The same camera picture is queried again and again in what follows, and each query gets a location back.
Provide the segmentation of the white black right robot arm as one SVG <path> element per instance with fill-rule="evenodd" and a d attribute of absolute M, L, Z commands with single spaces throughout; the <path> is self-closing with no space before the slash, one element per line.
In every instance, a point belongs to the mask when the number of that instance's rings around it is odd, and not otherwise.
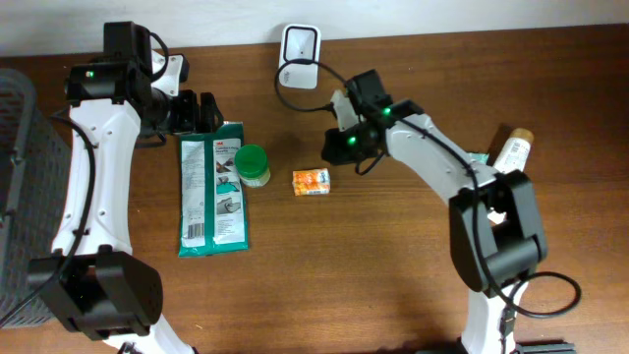
<path fill-rule="evenodd" d="M 375 70 L 344 82 L 325 108 L 338 123 L 325 134 L 325 161 L 359 165 L 391 157 L 448 208 L 450 257 L 468 288 L 468 315 L 446 352 L 520 352 L 515 321 L 537 316 L 520 301 L 547 256 L 532 181 L 518 169 L 502 172 L 474 160 L 419 105 L 393 101 Z"/>

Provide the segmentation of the white tube with gold cap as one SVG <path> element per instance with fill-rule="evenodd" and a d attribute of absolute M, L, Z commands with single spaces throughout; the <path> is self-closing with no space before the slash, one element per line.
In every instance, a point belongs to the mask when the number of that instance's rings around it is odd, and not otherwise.
<path fill-rule="evenodd" d="M 516 128 L 509 135 L 492 167 L 503 174 L 514 170 L 523 171 L 534 139 L 530 130 Z"/>

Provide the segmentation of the teal wet wipes pack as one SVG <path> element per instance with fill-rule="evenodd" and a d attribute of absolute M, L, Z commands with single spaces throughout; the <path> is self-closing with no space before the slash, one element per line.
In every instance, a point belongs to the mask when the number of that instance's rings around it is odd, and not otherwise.
<path fill-rule="evenodd" d="M 489 160 L 488 153 L 480 153 L 480 152 L 469 152 L 468 155 L 476 162 L 487 164 Z"/>

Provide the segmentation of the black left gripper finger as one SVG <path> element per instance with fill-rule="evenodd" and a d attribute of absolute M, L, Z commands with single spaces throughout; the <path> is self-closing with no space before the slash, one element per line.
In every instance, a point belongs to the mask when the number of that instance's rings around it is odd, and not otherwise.
<path fill-rule="evenodd" d="M 197 94 L 191 89 L 181 90 L 178 95 L 179 134 L 193 134 L 197 131 L 199 104 Z"/>
<path fill-rule="evenodd" d="M 217 101 L 211 92 L 203 92 L 200 95 L 200 131 L 202 133 L 215 133 L 224 124 Z"/>

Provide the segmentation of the green 3M cloth package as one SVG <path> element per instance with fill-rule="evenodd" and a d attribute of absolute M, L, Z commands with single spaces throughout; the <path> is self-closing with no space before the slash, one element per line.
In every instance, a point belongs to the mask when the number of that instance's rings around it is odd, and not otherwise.
<path fill-rule="evenodd" d="M 250 248 L 244 187 L 235 167 L 243 142 L 240 123 L 180 139 L 181 258 Z"/>

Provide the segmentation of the small orange juice carton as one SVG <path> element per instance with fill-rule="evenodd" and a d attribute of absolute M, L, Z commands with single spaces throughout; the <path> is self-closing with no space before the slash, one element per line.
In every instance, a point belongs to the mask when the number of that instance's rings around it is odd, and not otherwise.
<path fill-rule="evenodd" d="M 326 195 L 331 189 L 328 169 L 294 171 L 292 186 L 296 197 Z"/>

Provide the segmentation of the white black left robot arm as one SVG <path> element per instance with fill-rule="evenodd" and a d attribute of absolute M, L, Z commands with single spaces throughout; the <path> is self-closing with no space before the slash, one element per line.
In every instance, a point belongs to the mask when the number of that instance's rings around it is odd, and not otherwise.
<path fill-rule="evenodd" d="M 223 124 L 212 94 L 182 89 L 189 69 L 156 33 L 112 22 L 101 55 L 65 83 L 58 120 L 74 133 L 65 207 L 28 283 L 66 330 L 121 353 L 191 351 L 166 321 L 160 275 L 134 256 L 128 226 L 134 152 Z"/>

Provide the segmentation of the green lid glass jar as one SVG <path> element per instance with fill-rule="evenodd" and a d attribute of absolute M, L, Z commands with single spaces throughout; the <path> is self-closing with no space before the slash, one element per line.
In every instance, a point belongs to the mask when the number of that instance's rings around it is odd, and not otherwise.
<path fill-rule="evenodd" d="M 270 180 L 267 154 L 258 145 L 242 146 L 235 155 L 234 163 L 241 181 L 247 187 L 263 187 Z"/>

